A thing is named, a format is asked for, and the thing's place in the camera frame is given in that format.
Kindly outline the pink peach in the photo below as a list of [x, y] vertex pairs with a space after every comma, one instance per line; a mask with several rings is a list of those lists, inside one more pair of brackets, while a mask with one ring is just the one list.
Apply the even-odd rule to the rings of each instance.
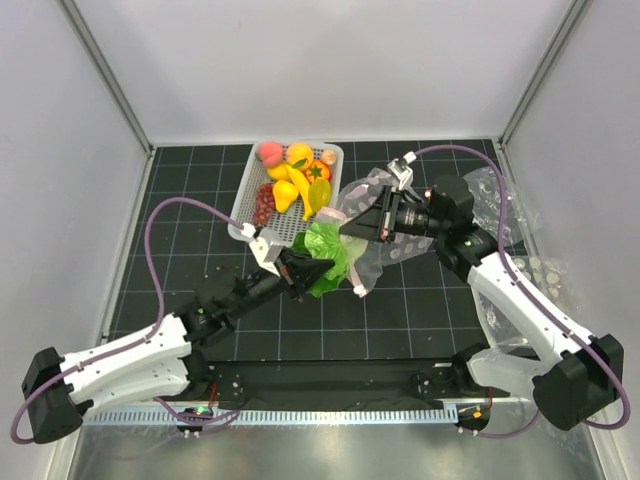
[[266, 168], [274, 168], [283, 161], [284, 147], [278, 142], [264, 142], [258, 146], [256, 155]]

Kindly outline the silver dotted clear bag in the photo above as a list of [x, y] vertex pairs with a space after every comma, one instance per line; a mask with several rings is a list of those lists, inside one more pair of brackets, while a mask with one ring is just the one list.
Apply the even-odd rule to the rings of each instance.
[[468, 275], [472, 289], [493, 303], [528, 341], [540, 360], [559, 359], [574, 353], [577, 345], [547, 315], [557, 320], [563, 313], [540, 293], [510, 258], [503, 264], [498, 252], [473, 266]]

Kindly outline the green lettuce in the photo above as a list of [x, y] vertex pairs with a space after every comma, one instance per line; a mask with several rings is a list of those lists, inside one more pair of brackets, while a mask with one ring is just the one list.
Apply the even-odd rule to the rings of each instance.
[[299, 232], [292, 244], [296, 253], [309, 254], [316, 260], [332, 260], [334, 265], [311, 287], [310, 294], [320, 298], [335, 291], [343, 283], [349, 271], [347, 252], [339, 237], [336, 224], [313, 223], [306, 231]]

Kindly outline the red orange tomato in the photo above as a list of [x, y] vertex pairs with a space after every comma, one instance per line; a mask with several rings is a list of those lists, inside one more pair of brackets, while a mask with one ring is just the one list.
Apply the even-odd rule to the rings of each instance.
[[309, 183], [313, 183], [317, 180], [330, 181], [332, 177], [330, 167], [320, 160], [314, 160], [304, 171], [304, 174]]

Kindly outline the yellow banana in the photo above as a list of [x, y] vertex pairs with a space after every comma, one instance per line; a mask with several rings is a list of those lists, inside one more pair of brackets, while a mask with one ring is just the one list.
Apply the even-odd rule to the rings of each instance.
[[299, 169], [293, 168], [289, 164], [286, 164], [285, 168], [292, 183], [298, 189], [304, 207], [303, 221], [307, 222], [314, 214], [314, 211], [309, 202], [310, 183], [307, 180], [306, 176]]

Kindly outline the yellow mango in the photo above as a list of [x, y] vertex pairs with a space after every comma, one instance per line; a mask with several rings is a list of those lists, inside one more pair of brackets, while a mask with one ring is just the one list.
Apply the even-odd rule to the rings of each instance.
[[284, 163], [280, 163], [275, 167], [267, 168], [266, 173], [274, 181], [289, 181], [290, 177]]

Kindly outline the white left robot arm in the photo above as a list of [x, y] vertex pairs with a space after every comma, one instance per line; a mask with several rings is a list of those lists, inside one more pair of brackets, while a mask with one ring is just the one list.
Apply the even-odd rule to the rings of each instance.
[[284, 249], [274, 271], [210, 278], [192, 299], [140, 331], [83, 352], [38, 352], [22, 382], [25, 403], [18, 412], [29, 419], [30, 442], [57, 441], [85, 419], [131, 402], [204, 398], [214, 382], [206, 350], [273, 298], [288, 293], [301, 300], [333, 266], [330, 259]]

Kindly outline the pink dotted zip bag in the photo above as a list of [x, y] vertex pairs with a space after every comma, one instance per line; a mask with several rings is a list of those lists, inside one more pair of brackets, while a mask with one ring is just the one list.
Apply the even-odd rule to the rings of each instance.
[[311, 288], [315, 297], [335, 291], [347, 281], [360, 298], [370, 293], [384, 268], [426, 253], [432, 244], [427, 237], [391, 230], [378, 225], [379, 211], [369, 217], [371, 226], [360, 217], [372, 207], [386, 187], [398, 180], [389, 172], [375, 168], [349, 183], [334, 208], [324, 207], [316, 214], [304, 235], [303, 246], [316, 260], [331, 260], [334, 266]]

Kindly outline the white perforated plastic basket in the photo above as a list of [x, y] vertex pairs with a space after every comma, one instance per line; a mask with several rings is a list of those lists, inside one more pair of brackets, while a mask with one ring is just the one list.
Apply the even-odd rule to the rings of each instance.
[[234, 199], [231, 217], [273, 230], [286, 245], [311, 226], [306, 196], [289, 176], [295, 167], [307, 183], [326, 180], [318, 192], [329, 207], [337, 204], [345, 154], [341, 147], [319, 141], [262, 141], [251, 146]]

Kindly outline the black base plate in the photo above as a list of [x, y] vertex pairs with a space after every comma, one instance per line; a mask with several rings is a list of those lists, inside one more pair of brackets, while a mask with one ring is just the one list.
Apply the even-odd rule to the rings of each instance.
[[373, 411], [426, 409], [446, 399], [498, 398], [450, 359], [234, 361], [192, 363], [193, 381], [172, 401], [206, 400], [227, 409]]

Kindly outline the red grape bunch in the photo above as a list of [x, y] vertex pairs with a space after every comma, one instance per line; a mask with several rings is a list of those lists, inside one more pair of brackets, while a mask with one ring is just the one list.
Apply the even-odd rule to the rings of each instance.
[[266, 226], [275, 211], [273, 185], [266, 183], [258, 188], [253, 214], [253, 224], [256, 227]]

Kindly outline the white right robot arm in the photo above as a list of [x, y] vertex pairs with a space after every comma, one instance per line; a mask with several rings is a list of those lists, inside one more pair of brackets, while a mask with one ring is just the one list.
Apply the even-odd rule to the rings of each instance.
[[573, 321], [520, 273], [495, 239], [474, 220], [474, 197], [457, 176], [435, 180], [421, 203], [406, 202], [385, 186], [371, 206], [340, 228], [343, 235], [390, 243], [399, 234], [430, 238], [444, 267], [486, 298], [524, 336], [535, 359], [505, 354], [496, 347], [465, 357], [450, 372], [463, 396], [492, 387], [532, 400], [556, 428], [568, 431], [616, 401], [625, 426], [631, 404], [623, 385], [624, 349], [612, 335], [594, 336]]

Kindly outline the orange yellow peach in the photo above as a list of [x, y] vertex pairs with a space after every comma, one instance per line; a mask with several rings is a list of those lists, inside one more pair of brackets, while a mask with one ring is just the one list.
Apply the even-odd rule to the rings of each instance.
[[285, 160], [292, 168], [304, 171], [314, 161], [314, 151], [304, 142], [293, 143], [286, 149]]

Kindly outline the beige garlic bulb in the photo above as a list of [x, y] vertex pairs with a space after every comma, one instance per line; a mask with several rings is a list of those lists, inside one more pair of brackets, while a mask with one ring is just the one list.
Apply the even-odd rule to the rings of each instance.
[[338, 154], [332, 149], [325, 149], [320, 160], [328, 166], [334, 165], [338, 161]]

